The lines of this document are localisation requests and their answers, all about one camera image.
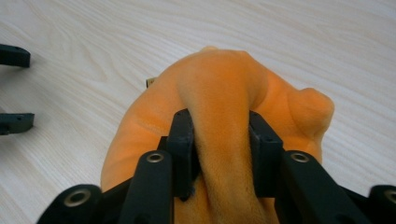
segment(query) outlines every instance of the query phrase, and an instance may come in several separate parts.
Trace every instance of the metal screw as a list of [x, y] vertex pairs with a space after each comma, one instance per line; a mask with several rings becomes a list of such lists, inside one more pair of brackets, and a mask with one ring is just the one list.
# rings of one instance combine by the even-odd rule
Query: metal screw
[[67, 207], [76, 207], [84, 204], [91, 198], [91, 192], [87, 189], [77, 189], [67, 195], [64, 199], [64, 205]]
[[396, 203], [396, 190], [388, 189], [384, 193], [391, 202]]
[[147, 161], [149, 162], [159, 162], [163, 160], [163, 154], [160, 153], [152, 153], [147, 156]]
[[291, 154], [291, 158], [298, 162], [308, 162], [309, 158], [306, 157], [303, 153], [294, 152]]

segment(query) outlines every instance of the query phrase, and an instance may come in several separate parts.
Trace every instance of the plush fabric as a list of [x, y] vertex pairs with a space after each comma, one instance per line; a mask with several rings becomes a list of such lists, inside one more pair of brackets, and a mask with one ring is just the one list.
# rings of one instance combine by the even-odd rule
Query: plush fabric
[[314, 89], [296, 90], [244, 51], [205, 48], [168, 67], [128, 109], [106, 156], [103, 190], [134, 175], [139, 157], [156, 149], [184, 108], [202, 173], [195, 194], [175, 200], [175, 223], [277, 223], [274, 201], [254, 193], [248, 111], [265, 118], [286, 150], [321, 161], [333, 103]]

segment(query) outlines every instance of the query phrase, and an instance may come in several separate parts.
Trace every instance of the plush toy ear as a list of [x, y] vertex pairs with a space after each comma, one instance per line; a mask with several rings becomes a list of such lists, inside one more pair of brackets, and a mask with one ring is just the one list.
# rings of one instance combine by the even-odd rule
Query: plush toy ear
[[302, 148], [321, 161], [321, 140], [327, 131], [334, 104], [326, 95], [312, 88], [288, 94], [291, 118], [309, 143]]

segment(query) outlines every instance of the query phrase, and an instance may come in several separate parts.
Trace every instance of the black clamp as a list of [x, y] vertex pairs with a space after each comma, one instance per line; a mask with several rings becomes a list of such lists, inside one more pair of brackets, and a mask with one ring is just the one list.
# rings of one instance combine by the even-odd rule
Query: black clamp
[[[257, 113], [250, 112], [249, 132], [256, 195], [275, 198], [280, 223], [396, 223], [396, 187], [375, 186], [365, 198], [338, 186], [309, 154], [284, 151]], [[175, 114], [158, 149], [141, 156], [134, 177], [113, 189], [100, 193], [96, 186], [78, 185], [65, 190], [38, 224], [173, 223], [174, 197], [188, 200], [200, 172], [188, 110]]]
[[[0, 64], [29, 67], [30, 53], [26, 49], [0, 44]], [[33, 127], [35, 115], [0, 114], [0, 135], [27, 132]]]

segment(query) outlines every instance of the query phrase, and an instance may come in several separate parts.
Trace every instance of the light wood surface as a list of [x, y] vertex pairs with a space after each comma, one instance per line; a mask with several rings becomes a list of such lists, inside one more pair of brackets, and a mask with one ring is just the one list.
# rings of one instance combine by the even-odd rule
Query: light wood surface
[[145, 79], [206, 45], [334, 100], [323, 164], [340, 185], [396, 185], [396, 2], [260, 2], [3, 0], [0, 43], [32, 63], [0, 66], [0, 112], [35, 113], [35, 127], [0, 136], [0, 223], [34, 223], [63, 190], [98, 185]]

